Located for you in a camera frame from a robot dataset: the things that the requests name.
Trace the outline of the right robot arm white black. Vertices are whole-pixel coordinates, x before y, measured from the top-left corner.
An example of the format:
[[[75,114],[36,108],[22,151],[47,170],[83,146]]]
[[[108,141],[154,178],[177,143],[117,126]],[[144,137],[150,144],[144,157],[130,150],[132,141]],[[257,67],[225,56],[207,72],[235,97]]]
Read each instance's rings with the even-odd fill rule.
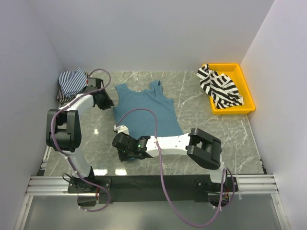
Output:
[[[144,160],[165,155],[188,156],[209,171],[212,189],[222,191],[227,186],[221,141],[199,128],[193,128],[189,133],[180,136],[142,136],[138,139],[128,135],[127,131],[117,131],[112,146],[117,149],[121,161],[131,158]]]

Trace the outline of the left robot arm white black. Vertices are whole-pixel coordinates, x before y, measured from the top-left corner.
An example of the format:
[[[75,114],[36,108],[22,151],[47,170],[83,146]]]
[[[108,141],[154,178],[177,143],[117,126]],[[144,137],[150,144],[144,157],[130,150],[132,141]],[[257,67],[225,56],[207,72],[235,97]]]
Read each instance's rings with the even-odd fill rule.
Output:
[[[71,102],[48,111],[46,143],[59,152],[70,166],[70,185],[89,193],[95,189],[96,181],[93,168],[80,149],[80,116],[91,107],[106,110],[114,104],[105,91],[102,79],[89,78],[87,83]]]

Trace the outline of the teal blue tank top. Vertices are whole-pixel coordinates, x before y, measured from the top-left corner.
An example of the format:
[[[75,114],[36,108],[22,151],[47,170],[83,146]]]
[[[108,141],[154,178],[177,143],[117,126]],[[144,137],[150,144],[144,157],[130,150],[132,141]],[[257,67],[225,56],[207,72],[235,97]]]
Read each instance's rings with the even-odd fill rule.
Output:
[[[115,89],[119,98],[118,105],[113,109],[116,123],[125,125],[133,138],[153,136],[155,124],[158,124],[158,137],[183,134],[174,101],[164,95],[160,80],[150,82],[149,89],[141,92],[129,89],[125,83]]]

